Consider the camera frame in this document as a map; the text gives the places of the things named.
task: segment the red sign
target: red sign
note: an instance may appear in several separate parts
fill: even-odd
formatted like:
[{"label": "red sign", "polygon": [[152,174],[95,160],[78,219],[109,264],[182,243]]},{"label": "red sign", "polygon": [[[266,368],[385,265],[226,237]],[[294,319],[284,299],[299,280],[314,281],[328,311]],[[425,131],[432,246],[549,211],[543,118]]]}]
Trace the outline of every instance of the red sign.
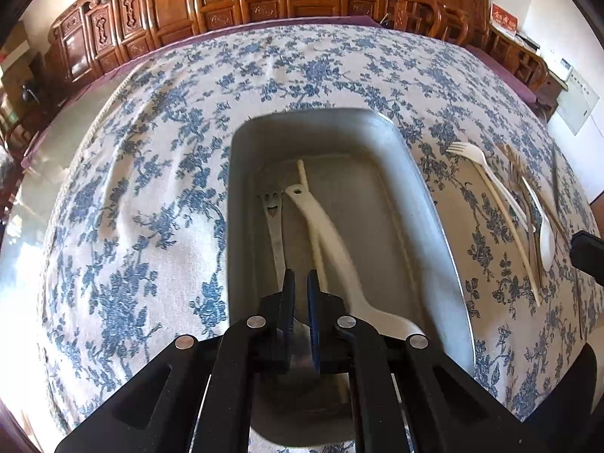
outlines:
[{"label": "red sign", "polygon": [[503,27],[506,31],[514,35],[518,30],[518,19],[510,12],[506,12],[502,7],[494,3],[491,4],[491,22]]}]

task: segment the wooden chopstick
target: wooden chopstick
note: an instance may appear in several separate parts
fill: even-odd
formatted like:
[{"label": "wooden chopstick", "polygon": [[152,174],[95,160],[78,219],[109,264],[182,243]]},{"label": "wooden chopstick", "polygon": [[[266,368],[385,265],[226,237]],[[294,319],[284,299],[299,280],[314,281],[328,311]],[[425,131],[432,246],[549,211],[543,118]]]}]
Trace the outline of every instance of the wooden chopstick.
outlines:
[{"label": "wooden chopstick", "polygon": [[526,269],[526,271],[528,273],[528,281],[530,283],[530,289],[533,292],[533,297],[535,298],[535,303],[536,303],[537,307],[539,307],[539,306],[541,306],[541,303],[539,302],[538,286],[537,286],[537,283],[535,283],[535,278],[533,277],[533,270],[531,269],[530,262],[528,261],[529,259],[527,257],[526,252],[524,251],[524,247],[522,246],[520,237],[518,237],[516,228],[514,228],[514,223],[512,222],[510,213],[505,208],[503,201],[499,197],[499,194],[497,194],[497,191],[495,190],[492,182],[488,179],[487,174],[484,172],[482,167],[477,165],[474,162],[472,162],[472,164],[475,166],[479,175],[482,177],[482,181],[487,185],[488,190],[491,193],[491,196],[493,196],[495,202],[497,203],[497,206],[499,206],[499,209],[501,210],[501,213],[503,214],[503,218],[505,219],[507,227],[512,232],[512,237],[514,238],[516,247],[518,248],[518,251],[520,252],[520,258],[522,259],[522,264],[524,265],[524,269]]},{"label": "wooden chopstick", "polygon": [[541,203],[541,206],[543,207],[543,209],[547,213],[548,218],[551,219],[551,221],[554,223],[554,225],[556,225],[556,229],[558,230],[558,232],[562,236],[562,239],[564,240],[564,242],[566,243],[566,245],[568,247],[570,247],[569,237],[567,236],[566,230],[564,230],[564,228],[562,228],[562,225],[560,224],[560,221],[558,220],[558,216],[556,216],[552,212],[552,210],[550,209],[549,204],[543,198],[543,196],[541,195],[540,190],[537,188],[537,185],[533,182],[533,179],[531,179],[531,177],[527,174],[526,169],[524,169],[522,167],[522,163],[520,161],[520,157],[518,156],[518,154],[515,153],[512,150],[511,146],[509,146],[509,145],[500,145],[500,144],[497,144],[497,147],[500,149],[500,151],[503,153],[503,155],[505,155],[505,157],[512,164],[514,164],[516,166],[516,169],[517,169],[518,173],[526,179],[526,181],[530,185],[530,188],[537,195],[537,198],[539,199],[539,202]]},{"label": "wooden chopstick", "polygon": [[526,206],[526,213],[527,213],[527,224],[528,224],[528,255],[530,257],[531,254],[533,254],[533,258],[535,259],[535,265],[537,268],[537,284],[539,284],[539,287],[541,288],[543,286],[543,277],[542,277],[542,270],[543,270],[543,264],[541,263],[541,254],[539,253],[539,244],[537,243],[537,232],[533,231],[533,227],[535,226],[535,218],[533,217],[533,207],[531,204],[531,198],[530,198],[530,194],[529,191],[527,189],[527,187],[524,185],[524,182],[522,182],[522,180],[520,180],[518,182],[518,186],[520,187],[520,191],[522,193],[522,198],[524,199],[524,205]]}]

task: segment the white plastic spoon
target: white plastic spoon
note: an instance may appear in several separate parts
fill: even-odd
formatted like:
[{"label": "white plastic spoon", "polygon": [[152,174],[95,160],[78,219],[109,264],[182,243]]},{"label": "white plastic spoon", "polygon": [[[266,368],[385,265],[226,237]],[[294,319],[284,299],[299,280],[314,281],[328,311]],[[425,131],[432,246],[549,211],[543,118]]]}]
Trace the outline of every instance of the white plastic spoon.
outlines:
[{"label": "white plastic spoon", "polygon": [[535,206],[537,206],[537,210],[541,215],[541,230],[539,231],[539,251],[541,253],[541,265],[543,266],[543,270],[545,270],[545,272],[549,272],[554,262],[554,255],[556,255],[556,239],[554,238],[552,225],[550,224],[550,219],[547,217],[543,207],[541,206],[541,203],[539,202],[539,198],[537,197],[535,191],[531,189],[531,186],[524,177],[522,178],[522,181],[527,187],[527,191],[533,198],[533,202],[535,203]]},{"label": "white plastic spoon", "polygon": [[301,184],[287,187],[285,193],[302,212],[308,225],[319,235],[322,247],[336,269],[337,275],[346,291],[350,314],[369,322],[382,335],[404,340],[412,334],[424,334],[410,320],[399,315],[377,310],[369,305],[363,294],[361,281],[352,263],[350,254],[322,206]]}]

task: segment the utensil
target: utensil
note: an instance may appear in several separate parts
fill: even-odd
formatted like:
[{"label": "utensil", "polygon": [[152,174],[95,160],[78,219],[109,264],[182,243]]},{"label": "utensil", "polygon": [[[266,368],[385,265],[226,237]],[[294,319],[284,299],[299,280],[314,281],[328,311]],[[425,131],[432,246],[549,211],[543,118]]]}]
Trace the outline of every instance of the utensil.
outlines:
[{"label": "utensil", "polygon": [[493,182],[497,190],[501,193],[501,195],[505,198],[508,204],[512,207],[512,210],[516,214],[518,218],[518,222],[520,226],[524,229],[524,231],[529,231],[529,227],[527,225],[527,216],[524,211],[520,208],[516,200],[512,197],[510,192],[505,188],[502,182],[497,178],[494,172],[488,166],[487,158],[484,156],[484,152],[478,146],[473,145],[472,143],[464,143],[460,141],[455,141],[451,143],[451,146],[447,148],[448,153],[456,154],[459,156],[463,156],[469,160],[472,160],[474,163],[482,166],[484,172],[486,172],[488,178]]},{"label": "utensil", "polygon": [[541,229],[539,230],[539,248],[541,250],[541,263],[543,264],[543,270],[549,272],[554,262],[554,255],[556,255],[556,240],[554,238],[554,232],[550,220],[547,217],[544,209],[541,207],[539,198],[535,194],[535,191],[531,189],[527,180],[522,177],[522,181],[526,186],[528,193],[533,198],[535,206],[541,215]]},{"label": "utensil", "polygon": [[[503,152],[503,154],[507,157],[507,159],[516,165],[516,168],[518,169],[518,172],[520,172],[520,175],[522,175],[526,179],[526,181],[530,185],[531,189],[535,192],[535,194],[539,198],[541,207],[543,209],[545,209],[545,211],[548,215],[548,218],[554,225],[556,225],[556,229],[558,230],[558,233],[560,233],[560,235],[562,236],[562,239],[566,243],[567,248],[570,247],[569,238],[567,236],[566,230],[564,230],[564,228],[562,227],[562,224],[560,223],[560,220],[558,219],[558,215],[555,214],[554,212],[552,212],[552,209],[550,208],[549,203],[541,195],[541,192],[537,188],[537,185],[533,182],[527,169],[524,167],[522,161],[520,160],[520,156],[509,145],[497,145],[497,146]],[[558,183],[556,182],[555,191],[557,191],[557,190],[558,190]],[[557,199],[558,199],[558,197],[557,197],[556,193],[554,193],[554,201],[557,202]]]},{"label": "utensil", "polygon": [[[308,187],[308,178],[306,177],[306,169],[304,167],[304,160],[299,159],[297,162],[298,174],[300,175],[300,183],[310,192]],[[323,264],[323,258],[321,257],[321,246],[319,245],[319,235],[311,225],[308,226],[308,233],[310,238],[310,247],[312,248],[312,261],[315,263],[316,273],[319,277],[319,287],[321,291],[329,293],[327,286],[327,275],[325,274],[325,266]]]},{"label": "utensil", "polygon": [[[308,178],[306,177],[306,168],[304,167],[304,160],[298,159],[297,165],[298,175],[300,175],[300,183],[306,188],[307,191],[310,192],[308,187]],[[310,238],[310,247],[312,248],[312,260],[315,264],[316,273],[319,278],[319,288],[322,292],[329,293],[327,288],[327,275],[325,274],[325,266],[321,256],[321,246],[319,245],[319,234],[312,225],[308,225],[308,233]],[[340,396],[340,401],[342,401],[343,404],[348,403],[350,401],[350,384],[348,382],[348,375],[336,375],[336,386],[337,392]]]},{"label": "utensil", "polygon": [[[279,290],[283,288],[285,278],[285,251],[283,250],[282,230],[282,202],[281,193],[273,191],[265,193],[262,198],[265,216],[267,217],[268,233],[271,237],[271,248],[273,248],[273,260]],[[295,378],[313,378],[315,365],[312,360],[312,347],[310,344],[310,327],[294,318],[294,328],[291,339],[291,370],[300,375]]]},{"label": "utensil", "polygon": [[350,314],[366,320],[382,335],[406,339],[412,334],[424,334],[410,320],[399,315],[377,310],[369,305],[363,294],[361,281],[359,280],[359,275],[356,272],[350,254],[322,206],[301,184],[287,187],[285,193],[302,212],[309,226],[312,226],[318,233],[322,247],[333,264],[346,291],[347,307]]},{"label": "utensil", "polygon": [[279,290],[281,290],[283,287],[283,277],[285,276],[281,193],[273,191],[271,193],[265,193],[261,198],[262,207],[264,208],[264,213],[267,217],[268,233],[271,237],[271,248],[273,249],[277,285],[279,286]]},{"label": "utensil", "polygon": [[[457,154],[455,151],[449,151],[449,153]],[[499,197],[499,194],[497,194],[497,191],[495,190],[493,183],[490,181],[487,174],[485,173],[485,169],[482,167],[482,164],[474,162],[474,161],[472,161],[472,163],[476,167],[476,170],[478,171],[480,177],[482,177],[482,181],[487,185],[488,190],[490,191],[495,202],[497,203],[497,206],[499,206],[499,209],[501,210],[501,213],[503,215],[503,218],[505,219],[507,227],[512,232],[512,237],[514,238],[514,242],[516,243],[518,252],[520,252],[520,258],[522,259],[522,264],[524,265],[524,269],[526,269],[526,271],[528,273],[528,281],[530,283],[531,291],[533,292],[533,296],[535,298],[535,304],[539,307],[541,305],[541,303],[539,302],[539,295],[538,295],[538,290],[537,290],[538,287],[537,287],[537,284],[535,283],[535,278],[533,277],[533,271],[531,270],[531,266],[530,266],[530,262],[528,261],[529,259],[527,257],[527,254],[524,251],[524,247],[522,246],[522,242],[520,241],[520,238],[518,237],[516,228],[514,228],[514,223],[512,222],[512,218],[510,217],[510,214],[508,213],[507,209],[505,208],[503,201]]]},{"label": "utensil", "polygon": [[552,141],[552,192],[557,215],[560,212],[560,192],[558,192],[558,160],[556,158],[556,144],[554,141]]},{"label": "utensil", "polygon": [[533,270],[533,275],[535,276],[535,281],[541,288],[543,286],[543,280],[541,277],[541,260],[539,259],[539,252],[537,250],[538,239],[537,233],[535,233],[534,227],[535,220],[533,219],[533,210],[531,209],[530,204],[530,195],[524,182],[520,180],[520,173],[516,168],[516,165],[513,162],[510,162],[510,187],[517,193],[520,193],[521,199],[524,201],[525,212],[528,217],[528,226],[531,228],[528,230],[528,260],[531,264],[531,268]]}]

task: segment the fork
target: fork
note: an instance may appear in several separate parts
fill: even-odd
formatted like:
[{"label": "fork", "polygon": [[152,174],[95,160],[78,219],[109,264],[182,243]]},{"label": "fork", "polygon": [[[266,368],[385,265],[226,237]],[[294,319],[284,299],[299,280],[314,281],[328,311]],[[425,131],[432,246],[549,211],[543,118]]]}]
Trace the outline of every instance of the fork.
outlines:
[{"label": "fork", "polygon": [[[449,153],[459,154],[461,156],[466,157],[464,154],[457,152],[457,151],[460,151],[460,148],[459,149],[454,148],[452,151],[449,151],[449,150],[451,150],[451,149],[447,150]],[[482,178],[482,181],[488,187],[488,190],[490,191],[491,196],[497,203],[497,207],[499,207],[499,210],[501,211],[501,214],[503,215],[503,218],[505,219],[505,223],[507,224],[507,227],[510,229],[510,231],[512,233],[514,243],[516,244],[516,248],[518,249],[518,253],[520,254],[520,259],[522,260],[522,265],[524,266],[524,269],[527,271],[530,289],[533,292],[533,297],[535,298],[535,304],[537,305],[537,307],[539,307],[539,306],[541,306],[541,303],[539,302],[539,286],[537,286],[537,283],[535,282],[535,278],[533,276],[533,270],[530,266],[530,262],[528,261],[529,258],[527,257],[527,254],[524,251],[524,247],[522,246],[520,237],[518,237],[518,233],[517,233],[516,229],[514,228],[514,224],[512,223],[512,218],[511,218],[510,214],[508,213],[508,211],[505,209],[505,205],[503,204],[502,199],[500,198],[499,194],[495,190],[495,186],[493,185],[493,182],[491,182],[491,180],[488,178],[487,174],[485,173],[486,169],[482,166],[482,164],[474,162],[472,160],[472,158],[469,158],[469,157],[466,157],[466,158],[471,160],[472,163],[474,164],[476,170],[478,171],[480,177]]]},{"label": "fork", "polygon": [[512,207],[512,210],[516,214],[518,218],[518,222],[520,226],[524,229],[524,231],[529,231],[529,226],[527,224],[527,216],[522,210],[522,208],[518,205],[516,200],[512,197],[507,188],[503,185],[503,183],[497,178],[494,172],[488,166],[487,158],[484,156],[484,152],[478,146],[473,145],[472,143],[464,143],[461,141],[455,141],[451,143],[451,146],[447,148],[447,153],[452,153],[455,155],[463,156],[468,160],[472,160],[474,163],[479,164],[484,168],[488,178],[490,178],[491,182],[497,187],[497,190],[501,193],[501,195],[505,198],[508,204]]}]

